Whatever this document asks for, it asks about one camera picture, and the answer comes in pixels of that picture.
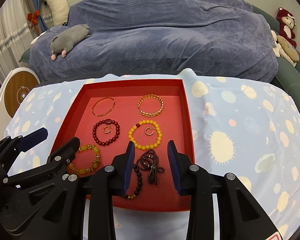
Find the white sheer curtain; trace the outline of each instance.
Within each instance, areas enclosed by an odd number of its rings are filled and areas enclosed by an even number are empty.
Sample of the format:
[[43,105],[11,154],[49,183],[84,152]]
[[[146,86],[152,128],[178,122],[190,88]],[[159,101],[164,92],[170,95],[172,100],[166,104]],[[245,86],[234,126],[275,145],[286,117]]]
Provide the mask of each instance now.
[[22,54],[30,48],[37,33],[31,32],[27,14],[30,12],[25,0],[6,0],[0,8],[0,83],[17,67]]

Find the red and white sticker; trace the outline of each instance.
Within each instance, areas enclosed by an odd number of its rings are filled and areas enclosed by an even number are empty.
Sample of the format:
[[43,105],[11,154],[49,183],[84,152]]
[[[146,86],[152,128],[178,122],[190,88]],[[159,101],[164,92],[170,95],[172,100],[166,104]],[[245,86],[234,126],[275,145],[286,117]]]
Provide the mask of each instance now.
[[275,232],[272,236],[269,236],[266,240],[282,240],[279,232]]

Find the white cow plush pillow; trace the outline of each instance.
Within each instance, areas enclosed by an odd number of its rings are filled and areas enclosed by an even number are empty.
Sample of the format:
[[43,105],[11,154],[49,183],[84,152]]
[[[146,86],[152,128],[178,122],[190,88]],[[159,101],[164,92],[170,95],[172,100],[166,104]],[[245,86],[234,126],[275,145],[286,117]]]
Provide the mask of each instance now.
[[44,5],[49,6],[54,25],[63,25],[67,22],[69,14],[67,0],[44,0]]

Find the wooden round panel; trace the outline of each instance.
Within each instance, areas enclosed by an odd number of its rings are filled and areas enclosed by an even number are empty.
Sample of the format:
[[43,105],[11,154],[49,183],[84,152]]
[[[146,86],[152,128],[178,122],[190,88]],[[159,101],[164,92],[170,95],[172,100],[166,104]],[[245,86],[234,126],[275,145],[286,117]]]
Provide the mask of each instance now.
[[27,71],[21,71],[13,75],[8,81],[5,93],[4,104],[8,114],[13,117],[21,102],[39,82],[34,75]]

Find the red beaded bracelet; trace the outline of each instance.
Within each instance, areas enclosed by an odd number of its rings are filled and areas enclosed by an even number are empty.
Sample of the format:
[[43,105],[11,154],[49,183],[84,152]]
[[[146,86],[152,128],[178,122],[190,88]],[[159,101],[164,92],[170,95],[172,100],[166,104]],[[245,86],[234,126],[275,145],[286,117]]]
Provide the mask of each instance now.
[[[97,128],[102,125],[102,124],[114,124],[115,125],[115,135],[114,137],[112,137],[111,139],[109,139],[108,141],[106,142],[102,142],[98,139],[97,137]],[[118,124],[118,122],[116,122],[115,120],[111,120],[111,119],[105,119],[105,120],[102,120],[102,121],[99,121],[96,123],[96,125],[93,126],[93,129],[92,129],[92,136],[93,136],[93,139],[96,141],[96,143],[100,146],[106,146],[106,145],[109,145],[110,143],[113,143],[115,142],[118,137],[119,137],[119,134],[120,134],[120,125]]]

